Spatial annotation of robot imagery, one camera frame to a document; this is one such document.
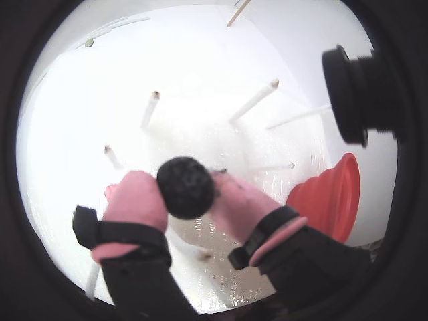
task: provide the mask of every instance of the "white wall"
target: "white wall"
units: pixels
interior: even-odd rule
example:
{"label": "white wall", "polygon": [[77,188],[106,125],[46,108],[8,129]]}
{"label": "white wall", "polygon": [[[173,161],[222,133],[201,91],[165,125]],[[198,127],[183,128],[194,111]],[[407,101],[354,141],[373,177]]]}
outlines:
{"label": "white wall", "polygon": [[[24,101],[57,55],[94,29],[124,16],[188,4],[234,5],[235,0],[85,1],[64,21],[46,45],[30,77]],[[364,29],[339,0],[253,0],[243,14],[276,47],[313,108],[329,103],[321,64],[324,50],[341,44],[351,58],[370,53],[371,44]],[[383,236],[389,216],[397,146],[391,135],[372,133],[366,150],[351,148],[340,139],[331,120],[331,117],[324,117],[331,161],[335,163],[343,153],[352,151],[357,156],[362,173],[362,205],[350,243],[360,245],[376,241]]]}
{"label": "white wall", "polygon": [[372,49],[358,19],[339,0],[253,0],[244,14],[279,51],[312,107],[330,102],[323,51],[340,44],[353,58]]}
{"label": "white wall", "polygon": [[[322,69],[322,52],[340,44],[350,58],[371,56],[372,45],[354,13],[339,0],[253,0],[244,14],[286,61],[313,108],[330,103]],[[323,115],[332,164],[352,152],[360,167],[360,206],[347,242],[364,245],[383,237],[387,227],[397,144],[390,134],[369,134],[368,147],[343,142],[332,113]]]}
{"label": "white wall", "polygon": [[234,5],[236,0],[86,0],[58,27],[43,49],[28,81],[23,101],[46,68],[81,37],[122,17],[178,5]]}

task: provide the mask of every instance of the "finger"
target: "finger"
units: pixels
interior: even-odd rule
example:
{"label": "finger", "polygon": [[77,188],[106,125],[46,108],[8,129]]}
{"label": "finger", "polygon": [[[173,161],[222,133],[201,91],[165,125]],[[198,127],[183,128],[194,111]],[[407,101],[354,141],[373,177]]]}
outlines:
{"label": "finger", "polygon": [[106,197],[107,202],[110,201],[110,198],[116,190],[117,186],[118,184],[110,184],[106,187],[106,190],[104,191],[104,196]]}
{"label": "finger", "polygon": [[143,171],[130,171],[110,196],[103,217],[108,221],[129,221],[167,228],[167,208],[156,179]]}

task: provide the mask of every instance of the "black cylindrical handle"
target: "black cylindrical handle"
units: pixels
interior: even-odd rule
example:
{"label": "black cylindrical handle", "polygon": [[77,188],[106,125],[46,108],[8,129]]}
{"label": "black cylindrical handle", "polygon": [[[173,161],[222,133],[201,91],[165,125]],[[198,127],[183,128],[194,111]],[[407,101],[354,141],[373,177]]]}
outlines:
{"label": "black cylindrical handle", "polygon": [[167,161],[159,168],[157,181],[169,213],[178,219],[200,217],[214,202],[213,179],[193,158]]}

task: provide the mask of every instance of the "black knob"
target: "black knob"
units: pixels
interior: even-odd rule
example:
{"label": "black knob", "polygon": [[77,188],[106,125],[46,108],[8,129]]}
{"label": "black knob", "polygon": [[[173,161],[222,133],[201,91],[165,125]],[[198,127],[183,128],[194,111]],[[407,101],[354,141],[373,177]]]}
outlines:
{"label": "black knob", "polygon": [[334,117],[347,143],[368,142],[368,129],[403,135],[401,99],[383,58],[375,51],[371,57],[350,60],[343,49],[324,52],[322,65]]}
{"label": "black knob", "polygon": [[190,157],[164,163],[157,181],[168,212],[178,219],[204,215],[214,202],[214,182],[208,170]]}

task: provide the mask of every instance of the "white wooden stick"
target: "white wooden stick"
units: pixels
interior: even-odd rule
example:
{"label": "white wooden stick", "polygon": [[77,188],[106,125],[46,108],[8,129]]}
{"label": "white wooden stick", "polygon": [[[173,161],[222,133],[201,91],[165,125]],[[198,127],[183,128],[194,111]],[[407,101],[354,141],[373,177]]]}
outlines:
{"label": "white wooden stick", "polygon": [[284,169],[293,169],[296,164],[290,162],[286,165],[276,165],[276,166],[264,166],[264,167],[253,167],[249,169],[251,172],[268,172],[268,171],[282,171]]}
{"label": "white wooden stick", "polygon": [[104,146],[104,154],[107,156],[110,162],[112,162],[114,169],[119,170],[124,168],[123,164],[118,160],[113,148],[111,148],[109,145]]}
{"label": "white wooden stick", "polygon": [[274,79],[270,82],[269,85],[263,87],[259,92],[250,99],[246,104],[244,104],[231,118],[230,122],[235,122],[239,118],[241,118],[244,114],[249,112],[252,108],[254,108],[259,102],[261,102],[264,98],[268,97],[272,92],[274,92],[278,86],[280,85],[280,81],[278,79]]}
{"label": "white wooden stick", "polygon": [[100,273],[100,266],[97,263],[93,263],[91,270],[89,271],[88,280],[86,281],[86,296],[92,301],[95,300],[95,287],[96,281],[98,279],[98,274]]}
{"label": "white wooden stick", "polygon": [[307,112],[304,112],[303,114],[300,114],[300,115],[293,116],[293,117],[290,117],[288,119],[285,119],[285,120],[283,120],[281,122],[278,122],[278,123],[276,123],[274,125],[271,125],[271,126],[267,127],[266,129],[274,129],[274,128],[277,128],[279,126],[288,124],[290,122],[295,122],[296,120],[299,120],[299,119],[302,119],[302,118],[306,118],[306,117],[310,117],[310,116],[313,116],[313,115],[322,114],[323,112],[327,112],[327,111],[329,111],[331,109],[332,109],[332,105],[325,105],[323,107],[316,108],[316,109],[313,109],[313,110],[309,110]]}
{"label": "white wooden stick", "polygon": [[148,100],[146,112],[144,113],[144,117],[142,119],[141,129],[146,129],[148,127],[154,109],[156,108],[156,105],[158,104],[160,98],[161,94],[159,94],[159,92],[152,92],[150,99]]}
{"label": "white wooden stick", "polygon": [[241,7],[239,7],[239,9],[236,11],[236,13],[233,15],[232,19],[230,19],[229,23],[227,24],[226,27],[230,28],[230,26],[232,25],[233,22],[235,22],[236,18],[238,18],[238,15],[241,14],[241,12],[245,9],[245,7],[247,7],[248,3],[251,0],[245,0],[245,2],[242,4]]}

